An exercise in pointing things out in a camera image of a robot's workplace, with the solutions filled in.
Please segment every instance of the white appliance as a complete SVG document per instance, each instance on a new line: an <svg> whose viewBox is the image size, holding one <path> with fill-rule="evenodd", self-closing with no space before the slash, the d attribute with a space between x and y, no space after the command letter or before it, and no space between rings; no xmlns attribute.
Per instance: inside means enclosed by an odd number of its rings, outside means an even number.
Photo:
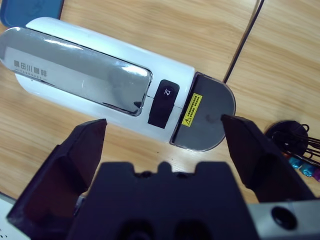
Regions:
<svg viewBox="0 0 320 240"><path fill-rule="evenodd" d="M5 31L0 60L31 94L194 151L218 145L236 109L194 67L54 18Z"/></svg>

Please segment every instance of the white plastic casing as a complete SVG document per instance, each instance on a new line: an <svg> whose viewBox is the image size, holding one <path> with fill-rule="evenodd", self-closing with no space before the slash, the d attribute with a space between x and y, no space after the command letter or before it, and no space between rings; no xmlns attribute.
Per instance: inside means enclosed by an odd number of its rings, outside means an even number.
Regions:
<svg viewBox="0 0 320 240"><path fill-rule="evenodd" d="M195 74L195 69L192 66L54 18L37 18L29 22L26 27L141 66L152 72L147 97L142 112L138 116L120 112L16 74L18 82L26 91L95 118L106 118L111 124L159 141L170 141L192 85ZM164 129L148 124L153 98L161 80L168 80L179 85L174 107Z"/></svg>

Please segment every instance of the metal plate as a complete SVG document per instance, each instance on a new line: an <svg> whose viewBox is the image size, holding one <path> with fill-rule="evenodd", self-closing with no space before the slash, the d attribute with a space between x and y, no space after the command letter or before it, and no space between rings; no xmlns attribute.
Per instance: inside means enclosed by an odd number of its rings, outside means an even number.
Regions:
<svg viewBox="0 0 320 240"><path fill-rule="evenodd" d="M200 103L194 107L190 126L184 125L184 118L193 96ZM236 112L235 97L224 83L197 72L194 84L182 111L177 128L170 141L171 144L193 151L207 151L217 146L225 137L221 121L223 114L234 115Z"/></svg>
<svg viewBox="0 0 320 240"><path fill-rule="evenodd" d="M285 229L275 222L272 209L282 207L294 214L295 229ZM248 209L262 240L319 240L320 200L249 204Z"/></svg>

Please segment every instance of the wooden table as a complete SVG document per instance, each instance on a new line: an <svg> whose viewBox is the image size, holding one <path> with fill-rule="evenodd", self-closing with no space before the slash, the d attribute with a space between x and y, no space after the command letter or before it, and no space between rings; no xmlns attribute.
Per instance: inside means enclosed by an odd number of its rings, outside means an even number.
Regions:
<svg viewBox="0 0 320 240"><path fill-rule="evenodd" d="M222 80L256 6L256 0L65 0L61 19ZM319 23L318 0L265 0L228 82L238 116L262 131L296 120L320 138ZM0 191L17 198L55 145L92 119L27 93L0 65ZM257 201L242 185L226 141L192 152L109 124L101 161L130 161L136 171L156 171L168 161L174 171L189 172L199 161L226 161L246 201ZM320 183L303 179L319 196Z"/></svg>

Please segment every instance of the silver metallic panel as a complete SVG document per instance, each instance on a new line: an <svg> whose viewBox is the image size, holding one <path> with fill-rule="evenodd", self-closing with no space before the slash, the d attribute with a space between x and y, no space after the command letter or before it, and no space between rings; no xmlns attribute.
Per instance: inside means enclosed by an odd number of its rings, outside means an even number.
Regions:
<svg viewBox="0 0 320 240"><path fill-rule="evenodd" d="M297 227L287 230L278 225L271 214L274 207L289 210ZM249 204L248 209L262 240L320 240L320 200Z"/></svg>
<svg viewBox="0 0 320 240"><path fill-rule="evenodd" d="M143 67L20 27L0 36L0 60L17 74L133 116L152 80Z"/></svg>

